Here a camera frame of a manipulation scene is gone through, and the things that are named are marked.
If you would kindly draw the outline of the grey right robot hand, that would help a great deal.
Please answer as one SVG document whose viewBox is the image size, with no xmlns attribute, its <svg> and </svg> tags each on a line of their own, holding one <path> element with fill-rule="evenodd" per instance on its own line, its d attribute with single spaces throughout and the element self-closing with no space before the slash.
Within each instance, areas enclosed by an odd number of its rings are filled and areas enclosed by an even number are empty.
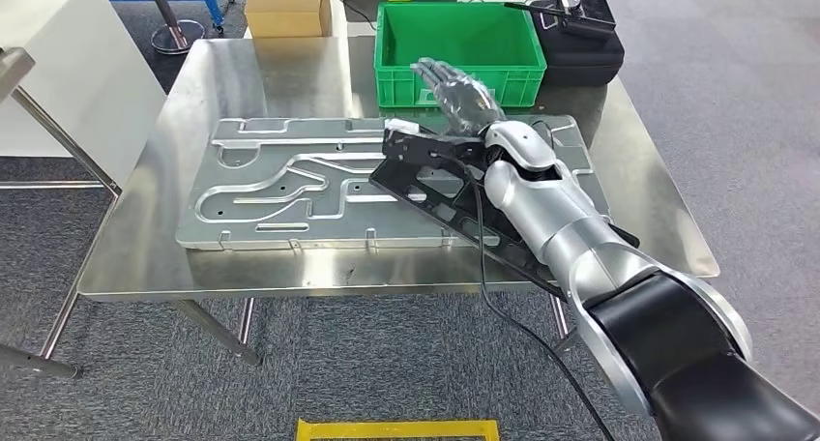
<svg viewBox="0 0 820 441">
<path fill-rule="evenodd" d="M 448 120 L 448 135 L 480 136 L 490 125 L 507 120 L 488 88 L 451 64 L 422 57 L 411 69 L 431 90 Z"/>
</svg>

